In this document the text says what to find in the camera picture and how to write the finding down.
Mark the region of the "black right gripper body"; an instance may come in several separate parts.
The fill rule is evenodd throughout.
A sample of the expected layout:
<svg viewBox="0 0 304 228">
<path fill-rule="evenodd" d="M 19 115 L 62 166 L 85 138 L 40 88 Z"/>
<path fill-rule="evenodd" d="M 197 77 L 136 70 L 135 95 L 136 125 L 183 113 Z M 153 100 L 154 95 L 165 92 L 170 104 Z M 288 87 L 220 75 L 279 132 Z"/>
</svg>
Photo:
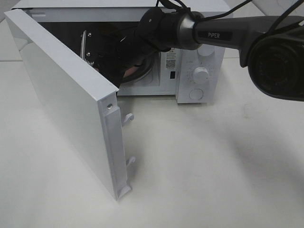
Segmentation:
<svg viewBox="0 0 304 228">
<path fill-rule="evenodd" d="M 91 33 L 88 41 L 94 66 L 115 86 L 121 85 L 126 70 L 152 54 L 136 23 L 93 23 L 85 30 Z"/>
</svg>

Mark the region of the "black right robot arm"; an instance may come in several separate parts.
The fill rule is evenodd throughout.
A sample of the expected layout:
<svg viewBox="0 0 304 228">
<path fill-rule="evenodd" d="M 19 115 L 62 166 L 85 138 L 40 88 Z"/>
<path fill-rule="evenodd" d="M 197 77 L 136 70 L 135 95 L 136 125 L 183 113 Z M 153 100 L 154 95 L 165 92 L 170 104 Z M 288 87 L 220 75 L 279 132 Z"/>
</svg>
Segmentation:
<svg viewBox="0 0 304 228">
<path fill-rule="evenodd" d="M 148 56 L 171 48 L 196 50 L 202 44 L 239 51 L 254 85 L 283 100 L 304 99 L 304 27 L 302 16 L 204 18 L 197 12 L 147 10 L 123 37 L 88 28 L 85 59 L 113 85 Z"/>
</svg>

